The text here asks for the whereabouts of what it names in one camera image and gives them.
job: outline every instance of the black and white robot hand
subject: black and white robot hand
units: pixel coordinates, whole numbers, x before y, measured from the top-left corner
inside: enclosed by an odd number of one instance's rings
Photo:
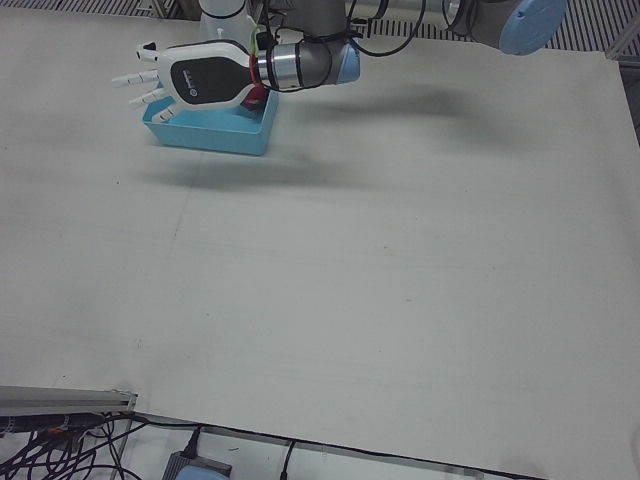
[[[155,44],[140,45],[138,58],[156,68],[114,78],[115,87],[159,83],[129,102],[138,108],[166,97],[172,103],[153,116],[164,122],[182,110],[211,110],[240,105],[259,83],[254,60],[240,44],[229,40],[171,47],[157,51]]]

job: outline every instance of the black cable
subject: black cable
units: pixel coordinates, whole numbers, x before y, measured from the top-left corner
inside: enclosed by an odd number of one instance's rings
[[[351,3],[351,8],[349,9],[349,14],[352,15],[353,14],[353,10],[355,9],[355,5],[357,3],[358,0],[353,0]],[[359,52],[368,55],[369,57],[375,57],[375,58],[382,58],[382,57],[390,57],[391,55],[395,55],[396,53],[401,52],[402,50],[404,50],[405,48],[407,48],[407,46],[409,46],[409,44],[413,41],[414,38],[416,38],[418,36],[418,32],[420,31],[420,27],[422,26],[422,22],[424,20],[424,16],[427,13],[427,0],[422,0],[422,4],[420,6],[420,15],[418,16],[418,20],[415,24],[415,26],[413,27],[413,30],[411,30],[411,33],[409,34],[409,36],[407,37],[407,39],[402,42],[401,45],[399,45],[398,47],[394,48],[393,50],[389,50],[387,52],[372,52],[370,50],[367,50],[364,47],[361,47],[358,42],[356,42],[355,40],[353,40],[353,38],[351,39],[351,45],[353,45],[353,48],[355,48],[356,50],[358,50]]]
[[[289,460],[291,460],[291,454],[293,453],[293,448],[296,446],[296,441],[293,440],[289,444],[289,450],[287,451],[287,456],[284,459],[284,465],[282,466],[282,472],[280,473],[280,480],[287,480],[289,477]]]
[[[36,431],[31,432],[31,433],[29,434],[29,440],[27,441],[27,445],[26,445],[24,448],[20,449],[20,451],[21,451],[21,452],[22,452],[22,451],[24,451],[24,454],[22,455],[22,459],[23,459],[23,461],[24,461],[24,459],[27,457],[27,454],[28,454],[28,453],[33,449],[33,447],[31,447],[29,450],[25,450],[25,448],[29,447],[30,445],[33,445],[33,442],[34,442],[34,441],[35,441],[35,439],[36,439],[36,435],[37,435],[37,433],[38,433],[38,432],[36,432]],[[12,479],[13,479],[13,477],[15,477],[15,476],[16,476],[16,474],[18,473],[18,471],[19,471],[19,470],[18,470],[18,469],[16,469],[16,470],[14,470],[14,471],[13,471],[13,473],[6,472],[6,473],[4,474],[5,480],[12,480]]]
[[[88,470],[89,473],[91,473],[93,471],[94,468],[103,468],[103,469],[109,469],[109,470],[117,470],[117,468],[114,465],[104,465],[104,464],[93,464],[93,465],[88,465],[86,467],[81,467],[78,468],[78,470],[76,470],[76,473]],[[142,477],[138,476],[136,473],[132,472],[131,470],[129,470],[128,468],[124,468],[122,467],[122,471],[126,474],[129,475],[130,477],[133,477],[136,480],[142,480]]]
[[[467,38],[470,37],[471,40],[473,38],[473,28],[475,27],[476,21],[478,20],[478,0],[468,0],[468,3],[460,8],[458,13],[456,14],[456,18],[453,19],[452,22],[449,22],[449,16],[447,15],[445,8],[446,0],[442,0],[442,16],[444,17],[444,22],[447,24],[447,31],[453,33],[456,37],[459,38]],[[467,31],[465,33],[458,33],[454,29],[460,23],[461,17],[465,16],[465,28]]]
[[[200,432],[202,431],[202,427],[196,428],[191,434],[191,438],[187,443],[185,449],[180,453],[181,457],[188,458],[193,460],[198,456],[198,439],[200,438]]]
[[[122,462],[120,460],[120,454],[118,453],[118,449],[113,442],[113,434],[115,432],[114,423],[107,423],[104,427],[102,427],[102,431],[109,440],[109,453],[111,454],[113,464],[117,467],[118,473],[120,474],[120,480],[125,480],[124,471],[122,469]]]
[[[134,428],[114,435],[115,422],[119,420],[129,420],[140,423]],[[59,433],[43,432],[40,435],[35,436],[35,432],[32,432],[27,445],[20,449],[13,457],[6,460],[0,465],[0,475],[4,476],[5,480],[12,480],[15,475],[22,469],[27,470],[27,479],[31,479],[34,476],[34,469],[45,467],[47,474],[41,480],[71,480],[72,476],[77,472],[86,471],[85,478],[91,474],[91,466],[95,464],[97,452],[104,447],[109,449],[111,457],[114,461],[114,465],[111,466],[96,466],[96,468],[111,468],[118,471],[121,480],[126,479],[127,476],[139,478],[135,473],[127,470],[122,466],[120,455],[118,454],[115,442],[134,432],[144,428],[145,426],[156,427],[173,427],[173,428],[196,428],[198,430],[204,428],[206,425],[202,423],[178,423],[178,422],[157,422],[149,420],[146,417],[136,414],[123,413],[118,415],[105,415],[100,421],[92,422],[89,425],[82,427],[73,427],[68,430]],[[73,454],[73,442],[75,438],[80,435],[90,434],[94,437],[100,437],[89,433],[89,430],[102,427],[104,434],[104,441],[98,443],[92,448],[83,449],[83,442],[79,444],[78,451]],[[61,455],[54,459],[54,450],[57,446],[66,440],[66,445]],[[89,462],[88,466],[81,466],[82,464]]]

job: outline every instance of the blue tray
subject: blue tray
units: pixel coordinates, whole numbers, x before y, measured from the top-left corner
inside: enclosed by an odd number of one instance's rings
[[[278,94],[269,92],[264,110],[244,107],[227,110],[184,110],[165,123],[151,118],[173,100],[165,98],[147,107],[142,121],[163,145],[198,150],[263,155],[278,107]]]

